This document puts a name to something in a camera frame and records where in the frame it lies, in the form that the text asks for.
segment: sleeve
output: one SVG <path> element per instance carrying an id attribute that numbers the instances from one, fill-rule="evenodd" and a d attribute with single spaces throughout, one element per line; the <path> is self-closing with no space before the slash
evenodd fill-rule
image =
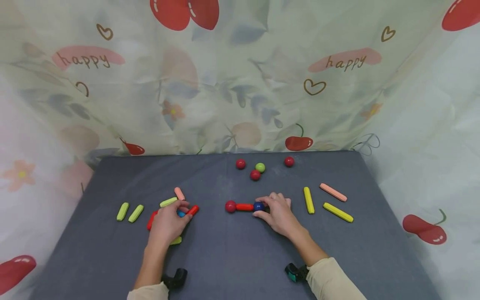
<path id="1" fill-rule="evenodd" d="M 309 267 L 307 282 L 317 300 L 366 300 L 335 258 L 324 258 Z"/>
<path id="2" fill-rule="evenodd" d="M 128 293 L 127 300 L 168 300 L 168 288 L 162 282 L 154 286 L 134 289 Z"/>

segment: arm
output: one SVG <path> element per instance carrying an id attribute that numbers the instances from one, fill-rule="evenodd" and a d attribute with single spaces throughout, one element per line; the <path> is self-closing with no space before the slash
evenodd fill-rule
<path id="1" fill-rule="evenodd" d="M 186 213 L 188 205 L 187 201 L 175 201 L 159 209 L 150 230 L 140 272 L 127 300 L 168 299 L 168 288 L 160 282 L 163 264 L 170 243 L 183 232 L 192 219 L 192 215 L 182 218 L 177 215 L 177 209 Z"/>
<path id="2" fill-rule="evenodd" d="M 318 300 L 366 300 L 357 287 L 337 264 L 315 243 L 308 230 L 293 215 L 291 200 L 282 194 L 256 199 L 270 207 L 270 213 L 256 211 L 255 217 L 263 219 L 279 234 L 287 237 L 297 248 L 308 266 L 307 281 Z"/>

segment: hand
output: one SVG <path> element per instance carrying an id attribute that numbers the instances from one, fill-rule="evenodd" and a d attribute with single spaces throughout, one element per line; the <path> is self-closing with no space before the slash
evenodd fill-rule
<path id="1" fill-rule="evenodd" d="M 256 211 L 253 216 L 267 222 L 279 234 L 291 240 L 292 236 L 305 231 L 290 209 L 292 203 L 290 198 L 285 199 L 281 193 L 272 192 L 270 196 L 260 197 L 255 201 L 263 202 L 265 206 L 270 207 L 270 213 Z"/>
<path id="2" fill-rule="evenodd" d="M 188 203 L 185 200 L 177 200 L 174 203 L 160 208 L 155 216 L 150 236 L 148 237 L 148 247 L 168 247 L 185 229 L 192 215 L 179 217 L 177 210 L 184 213 L 188 212 Z"/>

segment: pink stick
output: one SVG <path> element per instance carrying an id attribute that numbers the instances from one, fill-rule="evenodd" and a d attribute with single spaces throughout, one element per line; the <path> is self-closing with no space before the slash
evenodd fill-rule
<path id="1" fill-rule="evenodd" d="M 324 190 L 325 192 L 329 193 L 330 195 L 334 196 L 335 198 L 337 198 L 340 201 L 345 202 L 347 200 L 347 197 L 344 194 L 340 193 L 339 191 L 336 191 L 336 190 L 332 189 L 331 187 L 329 187 L 325 183 L 320 184 L 320 188 L 322 190 Z"/>
<path id="2" fill-rule="evenodd" d="M 183 195 L 183 193 L 182 193 L 182 191 L 181 191 L 181 189 L 180 189 L 179 187 L 176 187 L 176 188 L 174 189 L 174 191 L 175 191 L 175 194 L 177 195 L 177 198 L 178 198 L 179 200 L 185 200 L 185 196 Z"/>

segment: red ball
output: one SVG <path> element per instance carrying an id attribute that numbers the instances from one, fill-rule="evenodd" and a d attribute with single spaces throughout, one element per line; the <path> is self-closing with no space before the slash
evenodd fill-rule
<path id="1" fill-rule="evenodd" d="M 257 170 L 253 170 L 252 172 L 250 172 L 250 178 L 254 181 L 257 181 L 260 179 L 260 172 L 257 171 Z"/>
<path id="2" fill-rule="evenodd" d="M 243 160 L 243 159 L 238 159 L 237 160 L 237 163 L 236 163 L 237 169 L 243 170 L 243 169 L 245 169 L 246 165 L 247 165 L 247 163 L 245 162 L 245 160 Z"/>
<path id="3" fill-rule="evenodd" d="M 284 163 L 285 163 L 285 166 L 291 167 L 293 166 L 293 164 L 295 164 L 295 159 L 293 159 L 293 157 L 291 156 L 288 156 L 287 158 L 285 158 Z"/>
<path id="4" fill-rule="evenodd" d="M 232 200 L 228 200 L 225 203 L 225 210 L 232 214 L 237 210 L 237 204 Z"/>

